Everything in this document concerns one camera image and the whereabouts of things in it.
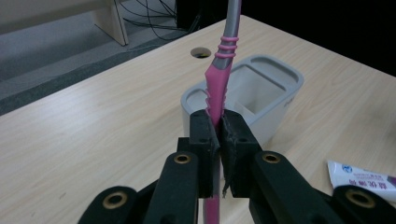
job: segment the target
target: white plastic container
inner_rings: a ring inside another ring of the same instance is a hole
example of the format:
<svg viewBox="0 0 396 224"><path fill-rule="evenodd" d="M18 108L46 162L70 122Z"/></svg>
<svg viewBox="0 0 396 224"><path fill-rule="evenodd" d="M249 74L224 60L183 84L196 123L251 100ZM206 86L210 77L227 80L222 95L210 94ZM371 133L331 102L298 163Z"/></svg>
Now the white plastic container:
<svg viewBox="0 0 396 224"><path fill-rule="evenodd" d="M268 55L253 55L233 65L225 108L241 114L263 145L275 134L303 83L303 76L286 63ZM190 131L190 114L206 108L205 89L203 81L181 97L186 136Z"/></svg>

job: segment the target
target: toothpaste tube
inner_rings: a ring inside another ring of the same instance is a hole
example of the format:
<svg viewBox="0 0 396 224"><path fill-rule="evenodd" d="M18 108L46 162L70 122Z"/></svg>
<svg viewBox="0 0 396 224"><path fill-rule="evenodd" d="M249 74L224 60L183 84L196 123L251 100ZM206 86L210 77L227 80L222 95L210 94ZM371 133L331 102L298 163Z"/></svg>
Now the toothpaste tube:
<svg viewBox="0 0 396 224"><path fill-rule="evenodd" d="M327 165L334 188L355 185L368 189L389 202L396 203L396 177L374 173L336 161L328 161Z"/></svg>

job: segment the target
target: wooden table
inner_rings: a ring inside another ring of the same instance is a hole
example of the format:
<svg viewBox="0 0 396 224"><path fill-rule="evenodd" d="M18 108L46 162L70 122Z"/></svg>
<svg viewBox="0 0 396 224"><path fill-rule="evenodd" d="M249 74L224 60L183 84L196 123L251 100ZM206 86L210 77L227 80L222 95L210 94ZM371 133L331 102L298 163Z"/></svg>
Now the wooden table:
<svg viewBox="0 0 396 224"><path fill-rule="evenodd" d="M76 223L102 190L140 190L183 136L180 97L204 80L224 21L0 117L0 223ZM235 62L269 54L305 79L265 149L317 189L326 160L396 176L396 78L242 16ZM221 201L221 223L249 223L248 200Z"/></svg>

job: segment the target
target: gray floor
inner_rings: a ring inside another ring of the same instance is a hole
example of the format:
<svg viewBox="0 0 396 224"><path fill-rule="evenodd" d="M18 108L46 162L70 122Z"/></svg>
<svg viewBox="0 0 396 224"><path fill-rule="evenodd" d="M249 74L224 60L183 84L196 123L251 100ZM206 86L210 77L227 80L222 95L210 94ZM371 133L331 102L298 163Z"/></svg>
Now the gray floor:
<svg viewBox="0 0 396 224"><path fill-rule="evenodd" d="M175 0L163 0L175 8ZM123 3L130 11L147 16L147 9L138 1ZM176 27L174 18L156 15L169 14L160 0L148 1L150 19L121 8L125 19L143 23ZM92 23L91 14L84 13L58 21L37 25L17 32L0 35L0 100L28 90L62 74L129 50L158 36L174 32L125 22L129 45L121 46Z"/></svg>

